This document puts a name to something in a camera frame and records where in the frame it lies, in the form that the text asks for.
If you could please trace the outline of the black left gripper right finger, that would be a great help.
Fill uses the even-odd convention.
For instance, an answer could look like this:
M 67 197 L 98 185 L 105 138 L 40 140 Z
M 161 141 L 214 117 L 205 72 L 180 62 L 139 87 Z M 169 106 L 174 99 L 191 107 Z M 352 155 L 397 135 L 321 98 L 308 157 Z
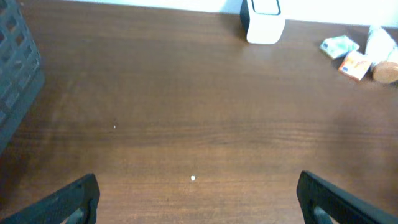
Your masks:
M 297 197 L 305 223 L 397 223 L 397 217 L 306 170 Z

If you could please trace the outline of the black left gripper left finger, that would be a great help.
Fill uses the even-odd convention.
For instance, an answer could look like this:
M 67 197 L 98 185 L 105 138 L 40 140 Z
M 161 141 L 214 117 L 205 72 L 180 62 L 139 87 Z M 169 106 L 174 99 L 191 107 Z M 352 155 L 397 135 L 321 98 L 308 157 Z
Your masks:
M 1 220 L 1 223 L 95 224 L 100 188 L 94 174 L 86 174 L 42 200 Z

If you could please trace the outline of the orange tissue packet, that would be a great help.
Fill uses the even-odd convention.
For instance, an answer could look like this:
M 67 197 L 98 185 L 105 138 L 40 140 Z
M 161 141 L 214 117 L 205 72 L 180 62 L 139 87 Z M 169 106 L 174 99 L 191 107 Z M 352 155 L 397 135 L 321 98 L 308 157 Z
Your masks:
M 360 81 L 368 72 L 371 64 L 372 61 L 366 55 L 358 51 L 351 51 L 346 55 L 338 70 L 353 80 Z

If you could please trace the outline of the cream tube with gold cap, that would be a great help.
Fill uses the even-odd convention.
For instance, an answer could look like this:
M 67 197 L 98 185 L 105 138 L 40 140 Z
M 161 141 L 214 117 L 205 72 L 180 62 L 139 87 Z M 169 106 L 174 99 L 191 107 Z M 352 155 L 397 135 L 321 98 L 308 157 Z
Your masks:
M 371 61 L 373 79 L 379 83 L 397 82 L 397 42 L 381 26 L 370 26 L 365 55 Z

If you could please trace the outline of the teal tissue packet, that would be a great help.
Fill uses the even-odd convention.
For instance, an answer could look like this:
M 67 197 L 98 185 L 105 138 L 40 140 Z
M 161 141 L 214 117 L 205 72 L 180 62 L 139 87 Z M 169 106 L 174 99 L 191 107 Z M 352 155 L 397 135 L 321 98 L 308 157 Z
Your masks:
M 346 35 L 330 37 L 320 44 L 320 50 L 332 60 L 344 57 L 351 51 L 359 49 L 359 45 Z

